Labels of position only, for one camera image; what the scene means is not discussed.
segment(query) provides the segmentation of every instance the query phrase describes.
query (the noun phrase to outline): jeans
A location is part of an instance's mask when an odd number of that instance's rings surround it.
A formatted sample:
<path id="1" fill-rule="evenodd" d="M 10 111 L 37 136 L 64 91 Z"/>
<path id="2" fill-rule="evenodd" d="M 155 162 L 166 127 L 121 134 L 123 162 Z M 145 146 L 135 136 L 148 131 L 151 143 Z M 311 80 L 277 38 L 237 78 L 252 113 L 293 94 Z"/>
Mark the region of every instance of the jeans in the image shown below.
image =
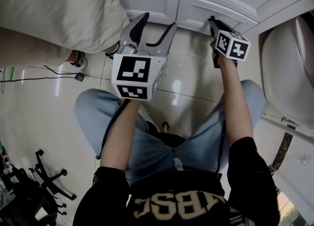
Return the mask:
<path id="1" fill-rule="evenodd" d="M 258 84 L 251 80 L 244 80 L 241 84 L 255 126 L 265 108 L 266 100 Z M 97 155 L 101 151 L 105 130 L 120 104 L 121 100 L 118 97 L 99 89 L 89 89 L 77 98 L 74 114 L 89 145 Z M 175 149 L 151 136 L 147 123 L 139 115 L 136 119 L 129 167 L 126 172 L 129 184 L 160 171 L 175 170 L 174 158 L 180 159 L 183 169 L 215 172 L 218 167 L 224 113 L 222 97 L 209 114 L 207 121 Z M 224 141 L 220 169 L 228 163 L 227 140 Z"/>

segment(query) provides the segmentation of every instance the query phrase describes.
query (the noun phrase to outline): toilet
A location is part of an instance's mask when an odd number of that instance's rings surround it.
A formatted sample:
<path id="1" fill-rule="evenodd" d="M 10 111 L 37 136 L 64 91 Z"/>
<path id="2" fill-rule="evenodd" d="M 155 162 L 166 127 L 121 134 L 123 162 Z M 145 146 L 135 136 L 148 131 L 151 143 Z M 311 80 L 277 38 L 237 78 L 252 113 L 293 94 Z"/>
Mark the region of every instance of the toilet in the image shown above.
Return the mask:
<path id="1" fill-rule="evenodd" d="M 314 130 L 314 34 L 302 17 L 275 27 L 262 48 L 266 99 L 286 118 Z"/>

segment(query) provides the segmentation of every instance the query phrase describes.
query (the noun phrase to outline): black cable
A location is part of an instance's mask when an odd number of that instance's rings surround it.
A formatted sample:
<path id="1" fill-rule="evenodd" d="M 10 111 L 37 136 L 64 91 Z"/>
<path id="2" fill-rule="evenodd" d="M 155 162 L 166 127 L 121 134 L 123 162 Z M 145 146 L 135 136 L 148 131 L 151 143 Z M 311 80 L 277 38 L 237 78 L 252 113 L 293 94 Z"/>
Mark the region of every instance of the black cable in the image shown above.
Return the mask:
<path id="1" fill-rule="evenodd" d="M 223 127 L 222 127 L 222 133 L 220 138 L 220 144 L 219 144 L 219 155 L 218 155 L 218 166 L 216 170 L 216 175 L 219 175 L 220 165 L 221 165 L 221 157 L 224 149 L 224 142 L 225 142 L 225 134 L 226 134 L 226 122 L 224 121 Z"/>
<path id="2" fill-rule="evenodd" d="M 56 71 L 52 70 L 51 68 L 49 68 L 47 66 L 44 66 L 44 67 L 47 68 L 48 70 L 50 70 L 51 72 L 53 72 L 56 75 L 76 75 L 76 73 L 62 73 L 62 74 L 59 74 L 59 73 L 57 73 Z"/>
<path id="3" fill-rule="evenodd" d="M 3 81 L 0 81 L 0 82 L 16 82 L 16 81 L 23 81 L 23 80 L 61 79 L 61 78 L 71 78 L 71 79 L 75 79 L 75 77 L 63 76 L 63 77 L 44 77 L 44 78 L 27 78 L 27 79 L 16 79 L 16 80 L 3 80 Z"/>
<path id="4" fill-rule="evenodd" d="M 119 107 L 119 109 L 117 110 L 117 112 L 112 116 L 111 121 L 109 122 L 109 125 L 106 129 L 106 132 L 104 134 L 104 138 L 103 138 L 103 143 L 102 143 L 102 149 L 100 151 L 100 154 L 96 156 L 97 160 L 100 160 L 101 156 L 102 156 L 102 152 L 103 152 L 103 148 L 104 145 L 106 143 L 108 134 L 110 132 L 110 129 L 112 127 L 112 125 L 114 124 L 114 122 L 117 120 L 117 118 L 119 117 L 119 115 L 122 113 L 122 111 L 126 108 L 126 106 L 130 103 L 130 99 L 125 99 L 124 102 L 121 104 L 121 106 Z"/>
<path id="5" fill-rule="evenodd" d="M 4 84 L 5 69 L 6 69 L 6 67 L 4 68 L 4 72 L 2 72 L 2 71 L 0 70 L 0 73 L 2 73 L 2 75 L 3 75 L 2 83 L 1 83 L 1 93 L 2 93 L 2 94 L 4 94 L 4 89 L 5 89 L 5 84 Z"/>

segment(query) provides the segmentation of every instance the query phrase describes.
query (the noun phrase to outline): person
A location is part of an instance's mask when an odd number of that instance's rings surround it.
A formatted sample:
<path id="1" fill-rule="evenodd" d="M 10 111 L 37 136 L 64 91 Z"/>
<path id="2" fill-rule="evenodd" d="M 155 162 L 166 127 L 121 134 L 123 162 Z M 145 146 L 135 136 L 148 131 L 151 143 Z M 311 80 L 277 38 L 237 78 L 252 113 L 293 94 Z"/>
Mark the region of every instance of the person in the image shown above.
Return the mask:
<path id="1" fill-rule="evenodd" d="M 120 0 L 0 0 L 0 67 L 87 66 L 85 53 L 119 50 L 129 19 Z"/>
<path id="2" fill-rule="evenodd" d="M 218 59 L 224 95 L 207 121 L 181 145 L 152 136 L 147 113 L 131 100 L 113 124 L 93 186 L 74 217 L 77 225 L 278 225 L 277 192 L 253 139 L 266 100 L 261 88 L 240 81 L 230 59 Z M 74 113 L 83 134 L 99 155 L 106 126 L 121 100 L 91 89 L 81 93 Z M 219 157 L 224 122 L 226 138 Z M 229 159 L 229 200 L 218 172 Z M 129 195 L 131 199 L 126 206 Z"/>

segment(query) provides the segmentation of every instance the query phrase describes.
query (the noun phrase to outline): tiled floor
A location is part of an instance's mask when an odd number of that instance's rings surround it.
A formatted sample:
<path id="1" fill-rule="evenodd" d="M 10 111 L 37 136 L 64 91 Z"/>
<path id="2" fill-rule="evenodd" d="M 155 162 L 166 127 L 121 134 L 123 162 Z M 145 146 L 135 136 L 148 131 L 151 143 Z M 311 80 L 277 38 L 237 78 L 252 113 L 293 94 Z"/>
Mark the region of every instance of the tiled floor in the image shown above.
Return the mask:
<path id="1" fill-rule="evenodd" d="M 163 25 L 148 25 L 142 41 L 155 42 L 164 30 Z M 184 137 L 197 129 L 223 93 L 220 71 L 212 65 L 209 41 L 205 35 L 179 29 L 166 76 L 153 100 L 144 104 L 157 125 L 167 121 L 170 132 Z M 238 71 L 241 79 L 252 79 L 262 85 L 258 39 L 251 41 L 249 58 L 239 64 Z M 75 99 L 89 88 L 113 92 L 112 62 L 105 60 L 104 53 L 88 55 L 88 60 L 89 77 L 82 83 L 68 78 L 6 83 L 4 94 L 0 95 L 0 139 L 12 162 L 25 169 L 34 167 L 35 152 L 42 149 L 51 174 L 63 168 L 68 170 L 59 183 L 78 196 L 74 202 L 61 198 L 68 205 L 68 214 L 59 219 L 68 225 L 72 224 L 79 201 L 91 186 L 99 164 L 73 116 Z M 55 69 L 72 72 L 66 64 Z M 15 68 L 14 73 L 14 79 L 54 76 L 46 69 L 32 67 Z M 271 107 L 265 113 L 280 118 Z M 261 156 L 267 164 L 272 163 L 284 133 L 263 121 L 254 133 Z M 230 188 L 225 175 L 222 183 L 228 197 Z"/>

